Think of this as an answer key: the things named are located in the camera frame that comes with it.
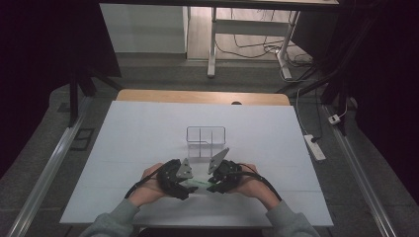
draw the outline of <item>sleeve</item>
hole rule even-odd
[[[129,236],[133,229],[132,219],[138,212],[138,207],[124,199],[111,213],[100,214],[80,236]]]
[[[319,236],[302,213],[294,213],[284,200],[266,213],[274,226],[274,236]]]

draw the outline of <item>cable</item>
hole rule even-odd
[[[285,77],[284,77],[284,75],[283,75],[283,66],[281,67],[281,70],[280,70],[280,75],[281,75],[281,78],[283,79],[283,81],[285,81],[285,82],[290,82],[290,83],[298,83],[298,82],[304,82],[304,81],[312,81],[312,79],[306,79],[306,78],[308,78],[308,77],[310,77],[312,74],[314,74],[316,71],[318,70],[318,68],[317,67],[314,67],[314,65],[312,65],[310,68],[308,68],[304,73],[302,73],[302,75],[301,76],[299,76],[297,79],[295,79],[295,80],[288,80],[288,79],[286,79]]]
[[[338,48],[336,48],[336,50],[334,50],[327,58],[324,58],[322,60],[319,60],[315,63],[313,63],[311,65],[311,67],[309,69],[307,69],[304,74],[302,74],[298,79],[291,81],[291,80],[285,80],[287,82],[302,82],[305,81],[306,78],[308,78],[309,76],[311,76],[315,71],[317,71],[318,69],[325,67],[331,63],[335,62],[335,57],[339,55],[339,53],[347,46],[348,43],[350,43],[354,37],[356,36],[357,31],[352,31],[349,36],[345,39],[345,41],[343,41],[340,46]],[[312,69],[312,67],[315,67],[315,70],[313,72],[310,72],[309,74],[305,75],[308,71],[310,71]]]
[[[256,174],[257,174],[257,172],[256,172],[255,170],[253,170],[252,168],[250,168],[250,166],[248,166],[248,165],[246,165],[246,164],[243,164],[243,163],[237,163],[237,165],[242,165],[242,166],[245,166],[245,167],[249,168],[251,171],[253,171],[254,173],[256,173]]]
[[[151,173],[150,175],[144,177],[142,180],[140,180],[139,182],[135,183],[128,192],[126,192],[126,196],[124,197],[125,199],[129,198],[129,196],[131,196],[131,194],[138,189],[138,187],[142,186],[143,184],[145,184],[147,181],[149,181],[155,174],[157,174],[163,167],[164,165],[160,166],[157,170],[155,170],[153,173]]]
[[[345,112],[341,116],[339,116],[339,118],[344,116],[347,111],[348,111],[348,103],[345,103]]]
[[[287,63],[289,63],[293,67],[306,67],[306,66],[313,65],[312,61],[304,61],[304,60],[303,61],[297,61],[296,60],[296,58],[298,56],[303,56],[303,55],[308,55],[308,53],[297,54],[296,56],[293,57],[293,60],[291,60],[288,52],[286,52],[287,58],[285,58],[285,60],[286,60]]]
[[[301,126],[302,130],[305,132],[306,135],[308,135],[307,130],[305,130],[304,126],[302,125],[301,116],[299,115],[299,109],[298,109],[299,90],[301,90],[301,88],[299,88],[298,91],[296,92],[296,105],[295,105],[295,108],[296,108],[296,116],[298,117],[298,122],[299,122],[299,125]]]
[[[274,195],[278,198],[279,201],[283,200],[281,198],[281,196],[277,193],[275,188],[271,185],[271,183],[269,183],[269,181],[267,179],[265,179],[264,177],[260,176],[257,173],[240,171],[240,172],[228,173],[227,176],[250,176],[250,177],[256,178],[256,180],[258,180],[258,181],[262,182],[264,185],[266,185],[268,187],[268,189],[271,190],[272,193],[274,193]]]
[[[237,55],[237,56],[241,56],[241,57],[245,57],[245,58],[257,58],[257,57],[261,57],[261,56],[266,55],[266,54],[268,54],[268,53],[269,53],[269,51],[265,51],[264,53],[262,53],[262,54],[260,54],[260,55],[256,55],[256,56],[246,56],[246,55],[239,54],[239,53],[236,53],[236,52],[222,50],[222,49],[218,46],[218,43],[217,43],[216,41],[215,41],[215,45],[216,45],[216,48],[218,48],[218,50],[220,50],[221,52],[224,52],[224,53],[229,53],[229,54],[233,54],[233,55]]]
[[[274,15],[275,15],[275,11],[276,10],[274,10],[273,12],[272,12],[272,16],[271,16],[271,22],[274,20]],[[234,16],[234,12],[233,12],[233,9],[232,8],[230,8],[230,17],[231,17],[231,20],[233,20],[233,19],[235,19],[235,16]],[[266,17],[266,13],[267,13],[267,10],[264,10],[264,15],[263,15],[263,17],[262,17],[262,19],[261,19],[261,21],[263,21],[263,20],[265,20],[265,17]],[[266,40],[267,40],[267,38],[268,37],[265,37],[265,39],[264,39],[264,42],[261,42],[261,43],[255,43],[255,44],[246,44],[246,45],[239,45],[238,44],[238,42],[237,42],[237,38],[236,38],[236,35],[233,35],[233,37],[234,37],[234,42],[235,42],[235,44],[236,44],[236,46],[237,47],[240,47],[240,48],[242,48],[242,47],[251,47],[251,46],[260,46],[260,45],[262,45],[263,47],[264,47],[264,50],[265,50],[265,52],[272,52],[272,50],[274,50],[274,49],[281,49],[281,47],[280,46],[278,46],[278,45],[271,45],[271,43],[280,43],[280,42],[283,42],[283,40],[277,40],[277,41],[271,41],[271,42],[266,42]]]

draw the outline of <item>white desk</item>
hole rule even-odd
[[[257,165],[296,212],[311,224],[333,225],[293,107],[113,102],[61,223],[91,223],[110,212],[145,168],[188,155],[188,126],[226,128],[226,159]],[[191,160],[208,179],[207,160]],[[141,226],[269,227],[263,205],[241,195],[198,190],[181,201],[164,197],[134,218]]]

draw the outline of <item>white power strip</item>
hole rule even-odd
[[[320,146],[318,146],[317,142],[312,142],[311,139],[313,138],[312,135],[305,135],[305,143],[307,143],[308,148],[310,148],[311,154],[314,156],[314,159],[316,161],[323,161],[326,159],[323,152],[320,149]]]
[[[329,117],[329,121],[330,123],[332,123],[333,125],[340,122],[340,118],[338,117],[338,115],[334,115],[332,117]]]

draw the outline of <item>hand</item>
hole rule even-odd
[[[162,163],[158,163],[144,170],[141,179],[148,175],[151,175],[151,173],[160,168],[160,166],[162,165]],[[136,206],[141,206],[144,204],[155,202],[159,198],[165,197],[166,195],[160,189],[158,182],[155,178],[156,175],[154,175],[149,181],[141,185],[138,189],[136,189],[132,193],[132,195],[129,196],[128,200]]]
[[[244,172],[258,173],[256,166],[253,164],[241,165]],[[275,194],[262,182],[250,176],[243,176],[237,188],[230,193],[240,193],[249,198],[257,198],[265,207],[270,210],[277,206],[280,201]]]

